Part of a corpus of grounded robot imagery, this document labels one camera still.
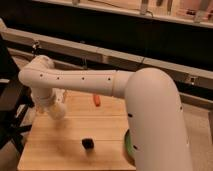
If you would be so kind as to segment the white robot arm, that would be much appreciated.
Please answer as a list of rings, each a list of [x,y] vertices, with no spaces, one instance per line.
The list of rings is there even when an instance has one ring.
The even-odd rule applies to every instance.
[[[18,78],[46,111],[56,104],[56,89],[123,99],[136,171],[193,171],[180,95],[164,71],[58,70],[51,58],[39,55]]]

